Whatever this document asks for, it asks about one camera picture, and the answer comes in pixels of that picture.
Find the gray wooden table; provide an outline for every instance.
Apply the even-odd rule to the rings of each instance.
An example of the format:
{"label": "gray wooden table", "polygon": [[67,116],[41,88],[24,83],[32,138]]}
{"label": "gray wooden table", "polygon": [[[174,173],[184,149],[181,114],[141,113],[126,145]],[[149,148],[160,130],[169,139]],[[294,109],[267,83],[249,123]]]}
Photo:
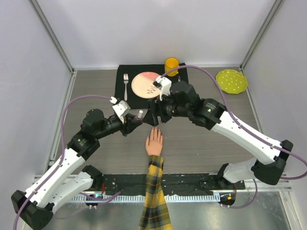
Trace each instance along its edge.
{"label": "gray wooden table", "polygon": [[[215,76],[227,68],[208,68]],[[189,69],[189,82],[201,98],[214,98],[222,102],[211,79],[196,69]],[[85,94],[114,95],[116,70],[78,71],[71,98]],[[241,120],[257,128],[247,93],[226,95],[232,111]],[[102,99],[83,99],[73,104],[65,121],[66,143],[79,131],[86,112],[101,109],[105,116],[113,114],[111,103]],[[250,159],[252,155],[220,134],[197,127],[187,118],[172,118],[160,124],[164,139],[162,156],[164,173],[215,173],[222,164]],[[151,127],[143,124],[127,137],[120,132],[100,140],[100,148],[85,165],[91,164],[102,173],[147,173],[148,156],[145,139]]]}

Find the black placemat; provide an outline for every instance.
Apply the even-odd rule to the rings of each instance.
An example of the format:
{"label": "black placemat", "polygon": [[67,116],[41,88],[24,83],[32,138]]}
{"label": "black placemat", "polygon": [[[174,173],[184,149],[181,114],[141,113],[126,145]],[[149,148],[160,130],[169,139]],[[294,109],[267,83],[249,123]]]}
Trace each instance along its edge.
{"label": "black placemat", "polygon": [[[162,65],[120,65],[116,74],[116,83],[115,83],[115,98],[119,98],[124,100],[125,94],[125,84],[124,84],[124,74],[128,74],[129,82],[127,84],[127,96],[128,96],[128,104],[131,109],[147,109],[148,102],[147,99],[141,98],[134,94],[131,88],[131,82],[133,78],[139,73],[143,72],[155,72],[160,75],[164,74],[164,64]],[[166,76],[168,79],[172,81],[172,83],[178,82],[178,78],[180,77],[181,81],[189,82],[188,80],[188,72],[187,69],[179,69],[179,73],[174,77]]]}

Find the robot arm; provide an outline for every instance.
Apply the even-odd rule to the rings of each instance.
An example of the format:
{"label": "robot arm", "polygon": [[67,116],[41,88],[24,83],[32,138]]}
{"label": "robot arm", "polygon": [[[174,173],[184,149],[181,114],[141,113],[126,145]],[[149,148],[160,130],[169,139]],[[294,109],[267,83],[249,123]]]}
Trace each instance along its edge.
{"label": "robot arm", "polygon": [[188,117],[195,125],[228,137],[254,155],[254,158],[248,161],[224,164],[218,173],[218,183],[221,187],[254,178],[271,185],[278,183],[288,154],[265,145],[247,134],[241,126],[272,145],[281,146],[289,151],[293,147],[290,141],[280,142],[269,138],[235,117],[241,124],[238,126],[223,104],[210,98],[201,99],[193,86],[184,81],[171,85],[169,79],[159,76],[154,85],[160,89],[161,94],[159,98],[149,100],[150,109],[143,119],[144,123],[157,126],[158,116],[163,123],[173,116]]}
{"label": "robot arm", "polygon": [[12,195],[13,207],[17,213],[24,201],[35,191],[21,213],[21,218],[32,229],[44,228],[53,214],[79,192],[89,188],[98,189],[102,184],[102,173],[91,165],[84,167],[82,172],[68,183],[63,182],[99,148],[99,139],[117,131],[126,136],[142,124],[137,116],[129,114],[130,107],[125,101],[115,104],[113,110],[114,115],[109,118],[105,118],[99,109],[90,110],[81,124],[80,131],[72,137],[61,156],[64,158],[62,164],[49,180],[35,191],[60,164],[61,157],[35,184],[24,192],[17,190]]}

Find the human hand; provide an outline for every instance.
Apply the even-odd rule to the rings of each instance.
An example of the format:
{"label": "human hand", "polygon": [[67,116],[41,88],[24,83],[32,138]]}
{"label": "human hand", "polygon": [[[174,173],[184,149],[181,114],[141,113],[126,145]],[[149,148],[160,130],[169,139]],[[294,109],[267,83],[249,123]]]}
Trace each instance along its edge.
{"label": "human hand", "polygon": [[145,148],[148,156],[155,155],[160,156],[163,146],[163,135],[161,130],[157,127],[153,127],[150,136],[146,139]]}

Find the yellow bowl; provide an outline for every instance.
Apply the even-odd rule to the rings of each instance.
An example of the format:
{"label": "yellow bowl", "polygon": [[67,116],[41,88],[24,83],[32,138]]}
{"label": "yellow bowl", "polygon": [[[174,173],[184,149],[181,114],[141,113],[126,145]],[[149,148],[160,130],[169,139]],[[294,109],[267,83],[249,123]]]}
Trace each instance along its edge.
{"label": "yellow bowl", "polygon": [[215,77],[221,89],[226,93],[238,94],[244,92],[248,87],[246,77],[234,69],[225,69]]}

